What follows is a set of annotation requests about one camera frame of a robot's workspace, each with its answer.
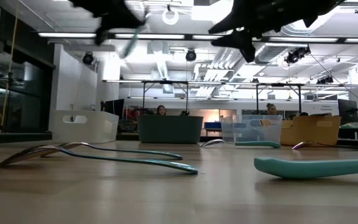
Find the person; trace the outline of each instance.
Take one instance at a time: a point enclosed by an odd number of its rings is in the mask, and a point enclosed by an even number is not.
[[[166,113],[166,110],[165,110],[165,107],[160,105],[157,107],[157,115],[165,115]]]
[[[276,106],[273,103],[268,103],[266,107],[268,115],[277,115]]]

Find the ceiling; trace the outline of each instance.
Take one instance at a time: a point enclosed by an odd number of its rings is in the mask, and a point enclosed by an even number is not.
[[[231,9],[232,0],[213,1],[212,6],[194,6],[199,0],[184,0],[181,5],[171,3],[173,11],[178,12],[178,21],[174,25],[168,25],[163,17],[172,19],[173,12],[163,15],[166,6],[153,5],[150,7],[151,16],[148,17],[147,27],[144,32],[154,34],[207,34],[208,29],[215,22],[224,17]],[[28,25],[39,32],[93,32],[98,26],[98,20],[80,9],[72,8],[68,1],[57,0],[19,0],[19,17]],[[14,14],[16,4],[13,0],[0,0],[0,5]],[[142,16],[141,2],[131,1],[130,8]],[[357,36],[358,37],[358,14],[354,11],[356,7],[337,7],[334,12],[320,18],[318,24],[313,24],[313,30],[307,30],[302,34],[313,36]],[[295,25],[286,26],[283,33],[279,35],[293,34]],[[115,32],[133,32],[133,30],[115,30]],[[91,45],[92,40],[66,40],[70,44]],[[145,74],[152,70],[158,70],[156,61],[147,54],[149,40],[139,40],[135,50],[125,61],[122,62],[121,74],[124,78],[142,79]],[[116,52],[120,52],[127,44],[127,40],[111,40],[107,45],[115,46]],[[287,82],[288,77],[292,83],[310,82],[310,77],[332,70],[332,74],[342,82],[347,82],[347,73],[351,67],[358,64],[358,45],[340,44],[311,44],[310,49],[313,57],[308,56],[289,69],[283,65],[283,56],[294,48],[281,47],[268,49],[275,50],[276,54],[268,63],[260,66],[247,65],[237,50],[220,49],[213,47],[209,42],[201,41],[171,41],[167,42],[169,47],[182,47],[184,51],[170,50],[173,54],[166,59],[167,70],[195,72],[197,64],[208,64],[217,66],[219,63],[228,71],[225,75],[217,77],[228,78],[234,82],[246,82],[257,77],[260,82]],[[185,53],[187,49],[195,49],[197,61],[186,62]],[[72,52],[81,57],[84,52]],[[98,52],[100,57],[105,57],[107,52]],[[200,70],[199,77],[205,75],[206,70]]]

